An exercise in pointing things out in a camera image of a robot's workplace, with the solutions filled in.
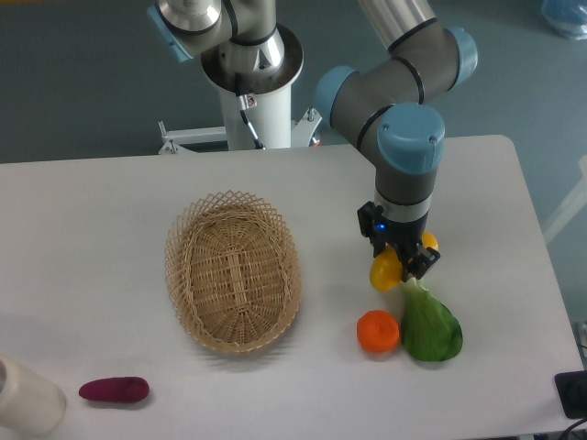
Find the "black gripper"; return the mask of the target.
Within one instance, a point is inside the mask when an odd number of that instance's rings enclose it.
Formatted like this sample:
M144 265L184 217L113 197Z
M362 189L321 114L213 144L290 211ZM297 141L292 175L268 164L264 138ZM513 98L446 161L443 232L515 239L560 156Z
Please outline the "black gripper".
M360 232L370 240L374 258L391 245L403 265L402 281L421 280L439 261L440 253L425 247L422 235L427 214L411 222L395 222L383 215L383 208L374 202L365 203L357 212Z

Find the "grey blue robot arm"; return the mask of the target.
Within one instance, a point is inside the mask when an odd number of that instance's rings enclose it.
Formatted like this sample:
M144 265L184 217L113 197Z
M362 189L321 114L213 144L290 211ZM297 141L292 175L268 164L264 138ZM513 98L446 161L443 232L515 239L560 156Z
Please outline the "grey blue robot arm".
M389 57L366 72L339 66L318 82L309 114L336 130L375 168L374 197L358 211L375 256L393 250L403 281L439 260L425 243L445 126L429 101L467 80L478 52L459 27L444 28L426 1L365 1ZM199 59L217 89L232 150L308 145L291 118L304 54L278 23L273 1L156 1L149 17L178 61Z

